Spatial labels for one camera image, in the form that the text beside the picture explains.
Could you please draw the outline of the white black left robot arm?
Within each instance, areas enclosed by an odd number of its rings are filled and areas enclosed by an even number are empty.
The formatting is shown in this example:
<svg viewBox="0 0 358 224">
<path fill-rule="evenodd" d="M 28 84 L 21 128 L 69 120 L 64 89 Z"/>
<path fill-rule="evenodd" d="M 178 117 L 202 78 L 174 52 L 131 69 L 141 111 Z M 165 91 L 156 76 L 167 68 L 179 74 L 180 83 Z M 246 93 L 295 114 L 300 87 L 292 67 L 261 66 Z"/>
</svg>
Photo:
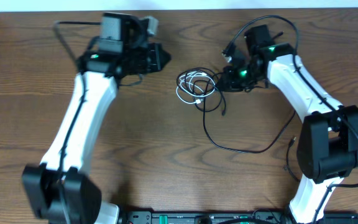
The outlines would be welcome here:
<svg viewBox="0 0 358 224">
<path fill-rule="evenodd" d="M 52 145 L 37 166 L 27 165 L 22 183 L 34 215 L 49 223 L 117 223 L 119 207 L 105 202 L 90 180 L 91 160 L 105 114 L 128 75 L 161 71 L 171 56 L 151 43 L 152 16 L 106 12 L 100 32 L 80 56 L 73 94 Z"/>
</svg>

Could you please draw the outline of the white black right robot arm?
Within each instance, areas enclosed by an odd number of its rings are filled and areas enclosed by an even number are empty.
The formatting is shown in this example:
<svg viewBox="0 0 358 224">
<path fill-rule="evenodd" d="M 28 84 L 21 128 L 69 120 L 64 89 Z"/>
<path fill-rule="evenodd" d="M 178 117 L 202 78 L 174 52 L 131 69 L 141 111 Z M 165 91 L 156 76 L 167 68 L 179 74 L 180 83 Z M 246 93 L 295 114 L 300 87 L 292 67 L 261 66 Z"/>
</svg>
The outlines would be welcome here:
<svg viewBox="0 0 358 224">
<path fill-rule="evenodd" d="M 218 81 L 226 92 L 266 81 L 276 86 L 302 122 L 296 158 L 302 176 L 284 223 L 318 223 L 343 180 L 358 167 L 358 107 L 333 98 L 303 66 L 297 46 L 275 43 L 266 25 L 245 31 L 250 60 L 233 41 L 223 50 L 229 66 Z"/>
</svg>

